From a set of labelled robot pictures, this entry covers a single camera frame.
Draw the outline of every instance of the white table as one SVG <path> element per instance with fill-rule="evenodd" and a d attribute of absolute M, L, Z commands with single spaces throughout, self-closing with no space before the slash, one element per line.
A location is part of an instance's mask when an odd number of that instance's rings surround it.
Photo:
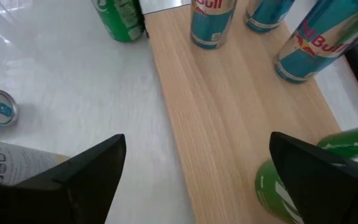
<path fill-rule="evenodd" d="M 287 18 L 300 21 L 307 2 L 297 1 Z M 0 141 L 74 156 L 124 133 L 126 164 L 106 223 L 193 223 L 146 36 L 112 40 L 91 0 L 0 3 L 0 89 L 21 109 Z M 141 3 L 149 13 L 188 1 Z M 358 127 L 358 86 L 346 61 L 316 79 L 341 129 Z"/>

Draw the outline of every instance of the white surface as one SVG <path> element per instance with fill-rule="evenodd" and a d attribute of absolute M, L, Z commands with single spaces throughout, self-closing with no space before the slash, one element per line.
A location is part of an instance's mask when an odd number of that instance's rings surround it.
<path fill-rule="evenodd" d="M 90 0 L 1 2 L 10 13 L 0 7 L 7 39 L 0 39 L 0 89 L 21 115 L 0 129 L 0 141 L 74 156 L 124 133 L 126 164 L 107 223 L 193 223 L 147 38 L 112 40 Z M 142 0 L 144 13 L 187 3 Z M 296 1 L 291 31 L 310 7 Z M 358 127 L 358 86 L 345 61 L 316 79 L 341 128 Z"/>

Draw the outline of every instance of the light wood surface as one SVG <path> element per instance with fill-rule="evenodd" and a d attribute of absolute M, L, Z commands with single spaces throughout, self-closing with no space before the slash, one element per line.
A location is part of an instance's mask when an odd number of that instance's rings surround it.
<path fill-rule="evenodd" d="M 146 15 L 166 107 L 197 223 L 281 223 L 257 201 L 255 173 L 281 131 L 310 143 L 339 131 L 314 80 L 278 78 L 285 26 L 258 35 L 239 1 L 228 40 L 204 50 L 189 38 L 190 7 Z"/>

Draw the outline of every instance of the red bull can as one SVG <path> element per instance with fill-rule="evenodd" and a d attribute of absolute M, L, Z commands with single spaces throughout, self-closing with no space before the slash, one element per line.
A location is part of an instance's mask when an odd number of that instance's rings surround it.
<path fill-rule="evenodd" d="M 191 0 L 193 42 L 204 49 L 223 45 L 229 31 L 237 0 Z"/>
<path fill-rule="evenodd" d="M 257 33 L 265 34 L 276 29 L 289 12 L 295 0 L 250 0 L 244 23 Z"/>
<path fill-rule="evenodd" d="M 319 0 L 278 53 L 278 76 L 302 83 L 358 42 L 358 0 Z"/>

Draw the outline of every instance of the green can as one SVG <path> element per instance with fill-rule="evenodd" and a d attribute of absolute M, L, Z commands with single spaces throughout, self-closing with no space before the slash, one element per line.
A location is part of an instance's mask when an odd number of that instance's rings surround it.
<path fill-rule="evenodd" d="M 139 0 L 92 0 L 110 36 L 120 42 L 133 42 L 145 30 Z"/>
<path fill-rule="evenodd" d="M 327 136 L 317 146 L 358 161 L 358 128 Z M 271 214 L 287 223 L 303 223 L 272 160 L 260 166 L 255 179 L 255 190 L 259 202 Z"/>

